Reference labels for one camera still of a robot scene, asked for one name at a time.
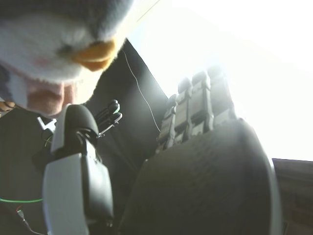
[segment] orange beak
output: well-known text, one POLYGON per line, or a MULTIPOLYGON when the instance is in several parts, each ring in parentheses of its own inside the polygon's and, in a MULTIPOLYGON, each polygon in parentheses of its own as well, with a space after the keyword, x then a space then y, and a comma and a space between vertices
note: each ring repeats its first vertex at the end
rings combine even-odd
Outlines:
POLYGON ((113 61, 115 52, 114 41, 101 42, 77 52, 72 56, 72 60, 90 71, 105 70, 113 61))

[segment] bright light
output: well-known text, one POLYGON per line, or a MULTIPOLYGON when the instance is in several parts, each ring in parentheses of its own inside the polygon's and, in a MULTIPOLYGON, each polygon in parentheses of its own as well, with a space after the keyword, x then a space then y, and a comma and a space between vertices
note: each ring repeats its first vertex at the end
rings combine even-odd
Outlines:
POLYGON ((310 1, 163 4, 129 40, 165 94, 176 93, 184 76, 222 64, 267 154, 313 161, 310 1))

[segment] red wire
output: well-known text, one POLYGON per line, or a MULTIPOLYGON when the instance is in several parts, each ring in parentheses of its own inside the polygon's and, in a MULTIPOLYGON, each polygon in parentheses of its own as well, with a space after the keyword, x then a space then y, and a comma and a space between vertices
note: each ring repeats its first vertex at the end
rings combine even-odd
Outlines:
POLYGON ((20 205, 19 207, 16 208, 16 213, 19 211, 20 208, 22 208, 23 205, 20 205))

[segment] pink cheek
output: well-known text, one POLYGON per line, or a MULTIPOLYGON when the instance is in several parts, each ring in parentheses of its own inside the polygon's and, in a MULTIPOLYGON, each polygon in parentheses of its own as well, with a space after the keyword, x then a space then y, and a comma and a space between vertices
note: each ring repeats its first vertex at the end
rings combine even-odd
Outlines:
POLYGON ((33 60, 34 64, 39 67, 46 67, 50 64, 50 61, 43 57, 37 57, 33 60))

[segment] plush toy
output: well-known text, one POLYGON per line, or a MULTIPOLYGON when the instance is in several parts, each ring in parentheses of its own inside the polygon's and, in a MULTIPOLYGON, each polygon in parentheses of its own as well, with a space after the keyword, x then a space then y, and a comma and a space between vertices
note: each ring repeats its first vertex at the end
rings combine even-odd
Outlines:
POLYGON ((85 103, 125 41, 134 0, 1 0, 0 112, 85 103))

